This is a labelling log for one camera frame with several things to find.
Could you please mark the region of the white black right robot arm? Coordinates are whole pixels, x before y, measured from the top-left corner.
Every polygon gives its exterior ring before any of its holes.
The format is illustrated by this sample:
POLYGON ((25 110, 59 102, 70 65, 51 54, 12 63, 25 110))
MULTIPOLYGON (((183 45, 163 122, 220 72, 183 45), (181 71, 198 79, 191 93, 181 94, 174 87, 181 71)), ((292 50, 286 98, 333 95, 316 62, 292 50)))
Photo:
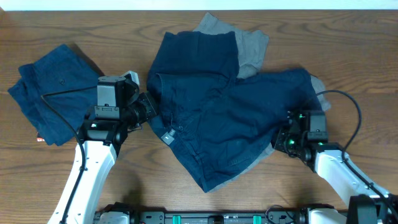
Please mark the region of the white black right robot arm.
POLYGON ((397 196, 373 182, 340 144, 328 141, 323 111, 289 111, 272 145, 327 181, 348 207, 342 213, 309 205, 295 213, 294 223, 397 223, 397 196))

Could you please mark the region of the grey shorts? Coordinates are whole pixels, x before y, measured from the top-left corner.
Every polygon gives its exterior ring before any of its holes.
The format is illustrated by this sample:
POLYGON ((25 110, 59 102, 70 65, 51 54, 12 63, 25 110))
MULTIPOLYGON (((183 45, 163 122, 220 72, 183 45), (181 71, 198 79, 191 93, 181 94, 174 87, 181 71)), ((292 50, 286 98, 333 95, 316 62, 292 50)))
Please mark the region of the grey shorts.
MULTIPOLYGON (((204 15, 193 31, 210 35, 226 34, 231 31, 235 33, 239 60, 238 78, 246 79, 255 76, 262 68, 269 41, 269 36, 265 35, 262 31, 255 30, 250 32, 238 29, 231 24, 219 20, 209 12, 204 15)), ((315 93, 326 90, 323 82, 313 75, 311 76, 311 82, 315 93)), ((331 108, 330 102, 323 95, 318 96, 318 100, 323 111, 327 111, 331 108)), ((254 168, 261 160, 269 157, 274 151, 275 150, 270 143, 245 170, 240 172, 236 177, 232 177, 231 179, 218 184, 216 187, 212 188, 209 193, 216 192, 228 183, 238 179, 240 175, 243 175, 254 168)))

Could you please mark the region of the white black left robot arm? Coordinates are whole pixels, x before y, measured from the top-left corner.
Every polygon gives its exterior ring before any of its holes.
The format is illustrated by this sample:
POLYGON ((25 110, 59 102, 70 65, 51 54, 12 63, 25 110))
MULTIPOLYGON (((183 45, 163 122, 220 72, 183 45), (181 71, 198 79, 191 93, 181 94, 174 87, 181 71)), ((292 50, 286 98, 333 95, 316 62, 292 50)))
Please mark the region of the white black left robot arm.
POLYGON ((50 223, 93 223, 105 180, 129 133, 157 116, 148 92, 140 92, 135 72, 99 77, 94 119, 73 134, 77 145, 73 166, 50 223))

